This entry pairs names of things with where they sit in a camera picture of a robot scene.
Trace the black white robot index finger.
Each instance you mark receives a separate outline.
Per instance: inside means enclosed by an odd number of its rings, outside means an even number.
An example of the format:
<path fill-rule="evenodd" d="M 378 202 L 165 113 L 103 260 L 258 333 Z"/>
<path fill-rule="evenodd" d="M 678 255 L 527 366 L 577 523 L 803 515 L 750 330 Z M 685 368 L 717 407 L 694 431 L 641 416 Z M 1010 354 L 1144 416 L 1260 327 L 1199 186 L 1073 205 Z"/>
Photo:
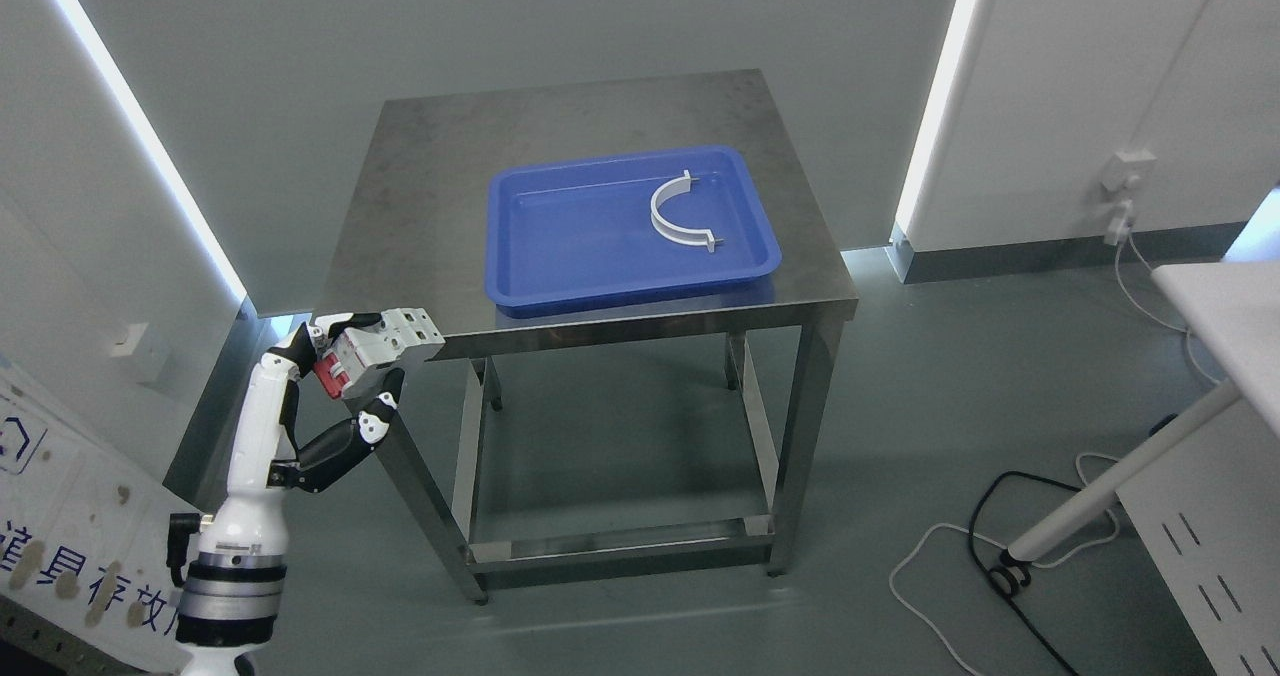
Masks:
<path fill-rule="evenodd" d="M 342 333 L 374 328 L 381 321 L 380 312 L 332 312 L 303 321 L 268 348 L 268 362 L 288 362 L 300 376 L 306 376 Z"/>

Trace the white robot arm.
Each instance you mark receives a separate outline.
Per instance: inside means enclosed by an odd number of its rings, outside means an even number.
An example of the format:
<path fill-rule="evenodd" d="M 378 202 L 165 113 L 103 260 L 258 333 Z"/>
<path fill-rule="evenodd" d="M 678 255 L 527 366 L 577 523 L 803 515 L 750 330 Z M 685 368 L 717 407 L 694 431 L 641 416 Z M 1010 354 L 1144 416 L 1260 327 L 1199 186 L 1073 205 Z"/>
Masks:
<path fill-rule="evenodd" d="M 398 415 L 406 370 L 443 344 L 425 310 L 393 309 L 317 318 L 261 353 L 236 425 L 225 499 L 212 515 L 170 517 L 175 640 L 189 656 L 182 673 L 253 672 L 250 656 L 271 640 L 285 584 L 285 494 L 323 492 L 364 462 Z M 300 446 L 300 382 L 310 374 L 356 408 Z"/>

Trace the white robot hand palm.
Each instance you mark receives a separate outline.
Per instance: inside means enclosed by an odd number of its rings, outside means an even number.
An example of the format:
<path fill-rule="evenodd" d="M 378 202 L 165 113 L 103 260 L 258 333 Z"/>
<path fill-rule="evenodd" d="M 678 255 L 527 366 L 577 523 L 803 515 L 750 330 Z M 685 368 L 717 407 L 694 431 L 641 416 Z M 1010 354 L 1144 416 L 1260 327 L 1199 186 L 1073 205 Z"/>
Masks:
<path fill-rule="evenodd" d="M 273 480 L 273 467 L 279 460 L 294 458 L 282 415 L 297 390 L 298 376 L 296 362 L 271 351 L 251 373 L 228 470 L 230 527 L 257 527 L 268 506 L 283 498 L 284 481 L 282 476 Z"/>

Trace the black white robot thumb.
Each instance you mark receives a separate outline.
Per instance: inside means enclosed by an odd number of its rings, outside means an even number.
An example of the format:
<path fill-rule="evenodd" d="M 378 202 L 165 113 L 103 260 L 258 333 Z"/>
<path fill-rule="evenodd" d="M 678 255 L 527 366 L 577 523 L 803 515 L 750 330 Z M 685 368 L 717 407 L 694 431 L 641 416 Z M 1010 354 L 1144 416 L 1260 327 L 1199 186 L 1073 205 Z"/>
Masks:
<path fill-rule="evenodd" d="M 291 460 L 273 462 L 268 487 L 325 492 L 374 453 L 396 421 L 404 385 L 403 369 L 388 369 L 364 405 L 302 447 Z"/>

